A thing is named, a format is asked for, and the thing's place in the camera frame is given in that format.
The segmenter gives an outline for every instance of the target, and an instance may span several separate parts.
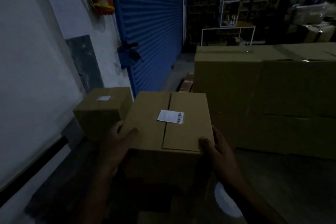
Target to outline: white wall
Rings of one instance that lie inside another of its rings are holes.
[[[60,137],[85,93],[49,0],[0,1],[1,189]],[[105,87],[129,86],[116,52],[120,40],[115,17],[99,20],[86,0],[83,7],[90,15],[90,37]],[[69,153],[63,151],[53,165],[44,167],[44,175],[29,181],[29,189],[22,188],[8,202],[15,212],[4,211],[6,205],[0,209],[0,223],[12,222],[23,210],[22,202],[28,202]]]

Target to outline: right hand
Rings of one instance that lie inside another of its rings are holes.
[[[203,152],[210,158],[212,169],[217,179],[230,188],[241,188],[245,186],[245,179],[240,171],[232,149],[226,142],[223,134],[214,126],[212,132],[215,139],[213,144],[207,138],[200,138],[199,145]]]

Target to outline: blue roller shutter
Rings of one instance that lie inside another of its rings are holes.
[[[134,95],[162,90],[183,43],[183,0],[113,0],[123,43],[138,43],[127,66]]]

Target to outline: white table frame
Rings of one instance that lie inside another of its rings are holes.
[[[253,37],[254,37],[254,31],[255,31],[255,26],[244,26],[244,27],[226,27],[226,28],[202,28],[202,36],[201,36],[201,46],[203,46],[203,31],[204,30],[217,30],[217,29],[235,29],[235,28],[239,28],[239,36],[240,37],[240,33],[242,31],[242,28],[253,28],[253,33],[252,33],[252,37],[251,37],[251,42],[250,45],[252,45],[253,42]]]

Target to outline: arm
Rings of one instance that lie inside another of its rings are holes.
[[[111,180],[117,173],[118,165],[125,157],[131,142],[137,136],[137,129],[135,128],[124,138],[120,138],[118,130],[122,124],[122,121],[114,124],[107,139],[102,142],[97,171],[90,185],[77,224],[98,224],[104,218]]]
[[[248,223],[287,223],[287,221],[244,179],[236,158],[222,133],[212,126],[215,145],[207,138],[200,138],[199,145],[209,155],[213,171],[236,202]]]

